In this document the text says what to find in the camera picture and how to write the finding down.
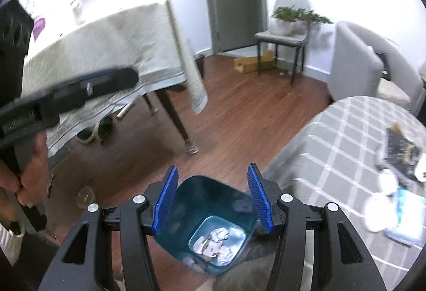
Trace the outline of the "person's left forearm sleeve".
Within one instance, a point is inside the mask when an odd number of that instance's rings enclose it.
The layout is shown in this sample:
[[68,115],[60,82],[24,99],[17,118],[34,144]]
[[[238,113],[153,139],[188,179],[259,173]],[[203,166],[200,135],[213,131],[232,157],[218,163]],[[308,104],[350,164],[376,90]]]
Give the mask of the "person's left forearm sleeve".
[[19,259],[24,234],[25,229],[20,222],[13,222],[10,228],[1,225],[1,250],[12,266],[14,266]]

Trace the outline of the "person's left hand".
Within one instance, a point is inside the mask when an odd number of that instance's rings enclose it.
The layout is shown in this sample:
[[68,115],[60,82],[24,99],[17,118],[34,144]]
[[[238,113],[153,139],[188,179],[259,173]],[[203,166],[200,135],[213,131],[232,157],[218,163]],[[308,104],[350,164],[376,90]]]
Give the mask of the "person's left hand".
[[39,132],[35,139],[32,158],[20,176],[16,176],[1,161],[1,225],[6,229],[9,229],[13,222],[19,221],[19,215],[12,207],[7,192],[14,193],[18,202],[25,207],[42,202],[47,195],[51,172],[48,168],[46,141],[46,133]]

